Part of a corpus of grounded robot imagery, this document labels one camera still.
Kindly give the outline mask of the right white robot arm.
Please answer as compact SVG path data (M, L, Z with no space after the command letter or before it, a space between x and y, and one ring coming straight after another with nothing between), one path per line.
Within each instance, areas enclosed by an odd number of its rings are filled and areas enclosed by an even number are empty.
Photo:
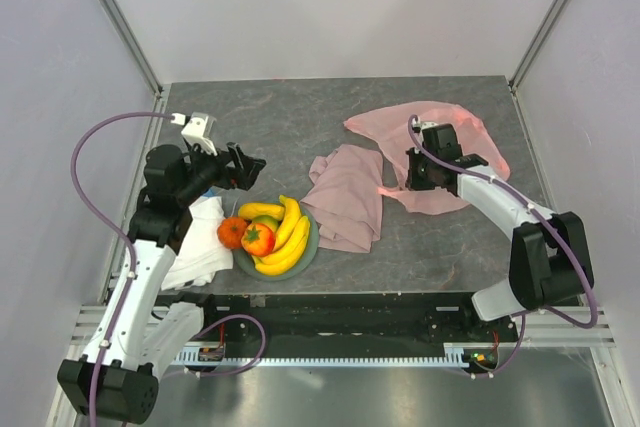
M594 276L584 224L573 212L556 213L504 181L478 154L465 154L450 124L411 116L406 185L445 190L484 214L511 243L505 280L479 290L458 315L467 339L483 339L494 320L544 309L582 329L597 323Z

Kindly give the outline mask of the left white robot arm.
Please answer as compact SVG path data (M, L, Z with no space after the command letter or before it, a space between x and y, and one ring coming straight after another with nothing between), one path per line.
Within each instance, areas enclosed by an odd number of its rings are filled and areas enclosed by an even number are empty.
M115 290L80 358L64 360L57 374L72 407L91 425L100 419L144 423L160 380L185 344L211 339L219 326L236 320L219 317L213 298L187 299L174 303L157 326L148 326L191 226L191 205L212 187L250 189L265 166L235 143L217 153L166 144L147 154L146 184L122 235L127 255Z

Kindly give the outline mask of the orange tangerine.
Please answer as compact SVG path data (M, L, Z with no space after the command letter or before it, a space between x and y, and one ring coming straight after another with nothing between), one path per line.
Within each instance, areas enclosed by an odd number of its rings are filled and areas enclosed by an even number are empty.
M242 238L249 222L241 217L224 219L217 228L219 242L227 249L236 250L242 247Z

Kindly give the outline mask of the pink plastic bag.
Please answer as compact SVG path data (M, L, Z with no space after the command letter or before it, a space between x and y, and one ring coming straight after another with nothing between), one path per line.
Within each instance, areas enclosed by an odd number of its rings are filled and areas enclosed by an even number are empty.
M481 119L463 107L437 101L415 101L375 109L347 119L344 126L377 143L391 163L398 185L381 187L379 192L400 202L410 213L440 215L460 210L467 203L444 188L426 190L425 164L415 152L407 130L410 116L437 125L434 134L420 135L423 146L439 159L452 164L455 159L477 154L506 180L511 170L490 137Z

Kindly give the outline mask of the red-yellow apple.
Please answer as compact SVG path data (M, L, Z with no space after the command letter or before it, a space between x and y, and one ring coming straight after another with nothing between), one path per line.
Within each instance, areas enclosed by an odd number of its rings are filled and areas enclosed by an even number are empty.
M262 223L251 223L241 239L242 248L257 257L269 255L274 250L275 244L275 233Z

